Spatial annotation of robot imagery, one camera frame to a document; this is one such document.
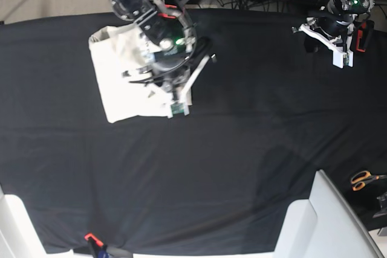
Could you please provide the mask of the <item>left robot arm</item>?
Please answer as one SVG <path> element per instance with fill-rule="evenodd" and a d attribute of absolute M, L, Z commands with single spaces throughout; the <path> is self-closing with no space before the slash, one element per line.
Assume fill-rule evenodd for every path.
<path fill-rule="evenodd" d="M 332 52 L 334 66 L 352 67 L 354 52 L 364 53 L 371 40 L 373 7 L 374 0 L 329 0 L 292 31 L 306 34 L 307 51 L 317 52 L 323 45 Z"/>

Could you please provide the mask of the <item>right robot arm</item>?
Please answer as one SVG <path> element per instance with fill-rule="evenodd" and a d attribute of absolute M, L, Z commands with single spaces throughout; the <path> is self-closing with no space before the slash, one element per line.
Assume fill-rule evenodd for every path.
<path fill-rule="evenodd" d="M 188 115 L 211 40 L 197 35 L 179 2 L 109 1 L 124 25 L 101 28 L 88 40 L 107 121 Z"/>

